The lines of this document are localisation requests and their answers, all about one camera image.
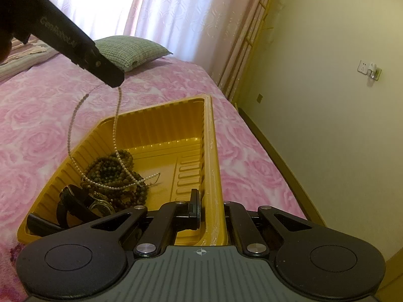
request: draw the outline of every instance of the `electrical outlet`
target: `electrical outlet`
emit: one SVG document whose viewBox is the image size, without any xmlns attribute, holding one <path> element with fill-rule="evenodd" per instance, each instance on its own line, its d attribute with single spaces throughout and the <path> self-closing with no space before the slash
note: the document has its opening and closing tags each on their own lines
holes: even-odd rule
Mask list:
<svg viewBox="0 0 403 302">
<path fill-rule="evenodd" d="M 367 72 L 368 72 L 368 64 L 361 60 L 359 62 L 359 66 L 357 68 L 357 71 L 362 72 L 364 75 L 366 75 Z"/>
</svg>

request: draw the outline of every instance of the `pink rose pattern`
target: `pink rose pattern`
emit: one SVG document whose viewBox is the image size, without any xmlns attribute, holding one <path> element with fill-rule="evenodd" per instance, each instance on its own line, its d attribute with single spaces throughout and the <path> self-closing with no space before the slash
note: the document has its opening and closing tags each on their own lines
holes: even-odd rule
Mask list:
<svg viewBox="0 0 403 302">
<path fill-rule="evenodd" d="M 17 228 L 67 156 L 74 107 L 98 84 L 90 73 L 57 55 L 0 86 L 0 301 L 26 297 L 13 267 L 21 249 Z M 267 153 L 201 67 L 160 58 L 127 73 L 122 90 L 122 112 L 211 94 L 224 199 L 242 203 L 248 210 L 272 205 L 304 217 Z M 100 119 L 114 114 L 117 97 L 117 90 L 106 85 L 90 94 L 78 111 L 73 145 Z"/>
</svg>

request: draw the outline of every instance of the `beige wall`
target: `beige wall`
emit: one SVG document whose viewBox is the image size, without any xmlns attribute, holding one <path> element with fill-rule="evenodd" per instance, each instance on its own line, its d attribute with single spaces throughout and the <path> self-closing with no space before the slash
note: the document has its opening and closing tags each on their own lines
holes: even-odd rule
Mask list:
<svg viewBox="0 0 403 302">
<path fill-rule="evenodd" d="M 239 105 L 327 225 L 388 259 L 403 246 L 403 0 L 274 3 Z M 382 68 L 373 87 L 360 59 Z"/>
</svg>

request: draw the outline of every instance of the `green plaid pillow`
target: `green plaid pillow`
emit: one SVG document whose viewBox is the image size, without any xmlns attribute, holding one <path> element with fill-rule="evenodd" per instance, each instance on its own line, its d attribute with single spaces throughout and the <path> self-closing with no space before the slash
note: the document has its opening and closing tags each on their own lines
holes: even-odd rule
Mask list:
<svg viewBox="0 0 403 302">
<path fill-rule="evenodd" d="M 100 53 L 123 71 L 172 54 L 162 45 L 134 36 L 110 36 L 96 40 Z"/>
</svg>

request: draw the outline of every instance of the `bead necklace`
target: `bead necklace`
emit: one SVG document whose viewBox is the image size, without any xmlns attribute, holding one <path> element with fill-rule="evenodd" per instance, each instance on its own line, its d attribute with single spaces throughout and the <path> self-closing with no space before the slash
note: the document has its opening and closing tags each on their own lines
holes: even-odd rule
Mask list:
<svg viewBox="0 0 403 302">
<path fill-rule="evenodd" d="M 90 178 L 88 178 L 84 172 L 82 172 L 82 170 L 80 169 L 80 167 L 78 166 L 78 163 L 76 162 L 76 160 L 73 158 L 72 154 L 71 154 L 71 131 L 73 129 L 73 124 L 74 124 L 74 119 L 77 115 L 78 109 L 80 109 L 80 107 L 82 106 L 82 104 L 84 103 L 84 101 L 88 98 L 89 94 L 95 90 L 96 88 L 98 88 L 100 85 L 94 87 L 92 90 L 90 90 L 86 95 L 83 96 L 83 98 L 78 102 L 77 106 L 75 107 L 74 111 L 73 111 L 73 116 L 71 118 L 70 121 L 70 125 L 69 125 L 69 131 L 67 133 L 67 152 L 69 154 L 70 160 L 73 163 L 74 168 L 76 169 L 76 171 L 80 174 L 81 178 L 86 180 L 87 182 L 97 186 L 97 187 L 101 187 L 103 189 L 109 189 L 109 190 L 113 190 L 113 191 L 122 191 L 126 188 L 129 188 L 133 185 L 139 185 L 141 186 L 142 183 L 144 183 L 147 179 L 151 179 L 154 177 L 157 177 L 157 180 L 152 184 L 154 185 L 158 179 L 160 178 L 160 172 L 155 173 L 151 176 L 148 176 L 146 178 L 137 180 L 133 174 L 126 168 L 126 165 L 124 164 L 124 162 L 122 161 L 122 158 L 120 157 L 120 153 L 118 151 L 118 147 L 116 145 L 116 125 L 118 122 L 118 115 L 119 115 L 119 110 L 120 110 L 120 104 L 122 103 L 122 89 L 120 88 L 120 86 L 118 87 L 118 91 L 119 91 L 119 99 L 118 99 L 118 105 L 116 106 L 116 112 L 115 112 L 115 117 L 113 120 L 113 129 L 112 129 L 112 142 L 113 142 L 113 148 L 114 148 L 114 154 L 117 157 L 117 160 L 120 163 L 120 166 L 122 167 L 122 169 L 124 170 L 124 172 L 131 178 L 132 183 L 129 183 L 128 185 L 125 185 L 123 187 L 112 187 L 112 186 L 108 186 L 108 185 L 104 185 L 102 183 L 99 182 L 95 182 L 93 180 L 91 180 Z"/>
<path fill-rule="evenodd" d="M 119 150 L 118 152 L 126 169 L 130 170 L 133 165 L 132 155 L 126 150 Z M 133 183 L 131 178 L 127 176 L 126 172 L 123 170 L 122 166 L 120 166 L 118 158 L 116 158 L 114 153 L 107 157 L 97 158 L 88 165 L 84 173 L 93 181 L 104 183 L 107 186 L 122 187 L 125 184 Z M 132 171 L 131 173 L 138 181 L 143 179 L 136 172 Z M 144 205 L 146 203 L 148 191 L 147 185 L 137 185 L 133 191 L 113 191 L 102 187 L 97 188 L 95 185 L 88 183 L 85 179 L 82 179 L 81 187 L 88 189 L 88 192 L 92 197 L 110 203 L 116 212 L 135 205 Z"/>
</svg>

